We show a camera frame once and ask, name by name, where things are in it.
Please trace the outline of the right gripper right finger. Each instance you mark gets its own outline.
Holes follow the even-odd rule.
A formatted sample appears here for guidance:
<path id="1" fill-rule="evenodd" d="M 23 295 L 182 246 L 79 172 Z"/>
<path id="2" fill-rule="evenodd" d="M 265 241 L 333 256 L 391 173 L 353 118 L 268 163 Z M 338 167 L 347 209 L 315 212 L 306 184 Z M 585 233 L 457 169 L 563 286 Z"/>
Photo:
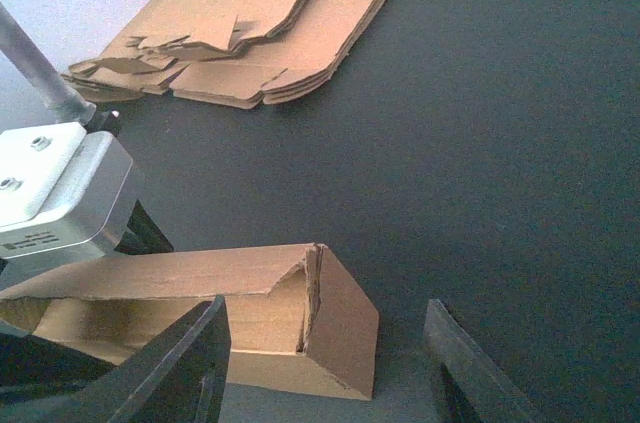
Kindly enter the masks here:
<path id="1" fill-rule="evenodd" d="M 428 301 L 423 338 L 434 405 L 441 421 L 548 420 L 439 299 Z"/>

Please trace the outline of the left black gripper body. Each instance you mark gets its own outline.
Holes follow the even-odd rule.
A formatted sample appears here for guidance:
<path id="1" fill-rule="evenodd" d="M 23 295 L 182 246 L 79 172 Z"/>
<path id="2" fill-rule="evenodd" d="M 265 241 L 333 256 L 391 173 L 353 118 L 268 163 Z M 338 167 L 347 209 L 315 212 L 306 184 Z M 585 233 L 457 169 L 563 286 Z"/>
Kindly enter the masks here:
<path id="1" fill-rule="evenodd" d="M 170 253 L 173 245 L 137 202 L 115 251 Z M 73 393 L 110 373 L 114 365 L 35 336 L 1 335 L 1 399 L 29 401 Z"/>

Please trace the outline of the cardboard box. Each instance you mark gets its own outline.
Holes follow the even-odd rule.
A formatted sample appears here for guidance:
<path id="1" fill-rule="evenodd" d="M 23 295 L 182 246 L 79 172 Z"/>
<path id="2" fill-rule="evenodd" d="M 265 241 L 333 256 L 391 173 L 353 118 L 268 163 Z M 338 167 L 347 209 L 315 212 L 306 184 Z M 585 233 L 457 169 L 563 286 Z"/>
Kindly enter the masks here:
<path id="1" fill-rule="evenodd" d="M 71 263 L 4 289 L 1 319 L 118 365 L 219 296 L 231 334 L 229 382 L 372 398 L 379 314 L 323 244 Z"/>

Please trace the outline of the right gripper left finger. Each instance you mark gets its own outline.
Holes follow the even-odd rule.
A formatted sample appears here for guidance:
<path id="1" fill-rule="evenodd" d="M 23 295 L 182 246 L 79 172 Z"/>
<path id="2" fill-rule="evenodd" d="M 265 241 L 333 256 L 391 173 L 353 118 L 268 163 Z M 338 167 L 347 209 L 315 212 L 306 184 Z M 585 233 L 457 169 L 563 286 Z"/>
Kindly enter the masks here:
<path id="1" fill-rule="evenodd" d="M 226 302 L 197 304 L 99 379 L 26 422 L 216 422 L 230 357 Z"/>

